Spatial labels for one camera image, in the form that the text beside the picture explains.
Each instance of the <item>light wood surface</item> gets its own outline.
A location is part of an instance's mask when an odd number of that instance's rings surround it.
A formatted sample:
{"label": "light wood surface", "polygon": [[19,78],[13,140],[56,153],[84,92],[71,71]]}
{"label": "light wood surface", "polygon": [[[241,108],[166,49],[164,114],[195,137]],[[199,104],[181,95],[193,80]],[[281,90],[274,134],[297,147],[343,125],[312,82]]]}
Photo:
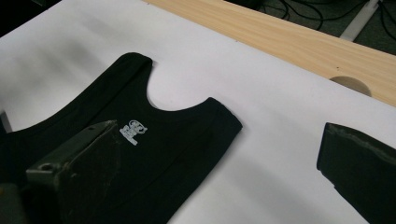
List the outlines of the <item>light wood surface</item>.
{"label": "light wood surface", "polygon": [[317,75],[354,77],[396,106],[396,56],[222,0],[145,0]]}

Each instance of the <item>printed logo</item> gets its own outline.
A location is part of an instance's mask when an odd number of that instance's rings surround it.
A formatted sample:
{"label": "printed logo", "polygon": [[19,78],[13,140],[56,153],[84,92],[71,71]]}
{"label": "printed logo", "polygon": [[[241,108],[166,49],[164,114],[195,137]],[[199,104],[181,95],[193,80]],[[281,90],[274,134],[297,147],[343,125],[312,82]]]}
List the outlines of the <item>printed logo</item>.
{"label": "printed logo", "polygon": [[134,140],[134,136],[137,135],[138,133],[145,133],[148,130],[143,124],[141,124],[137,120],[131,120],[129,121],[129,125],[125,125],[122,129],[120,129],[120,133],[128,139],[134,146],[137,145],[137,141]]}

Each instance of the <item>dark floor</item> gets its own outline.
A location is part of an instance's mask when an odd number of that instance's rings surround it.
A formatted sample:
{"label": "dark floor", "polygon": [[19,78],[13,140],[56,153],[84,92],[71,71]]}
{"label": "dark floor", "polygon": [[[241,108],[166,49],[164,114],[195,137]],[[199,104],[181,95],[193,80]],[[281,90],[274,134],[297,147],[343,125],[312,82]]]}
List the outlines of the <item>dark floor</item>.
{"label": "dark floor", "polygon": [[[47,1],[41,7],[32,0],[3,1],[0,15],[0,37],[21,26],[61,0]],[[259,10],[328,35],[340,36],[368,0],[262,0]],[[355,42],[396,55],[396,0],[383,0]]]}

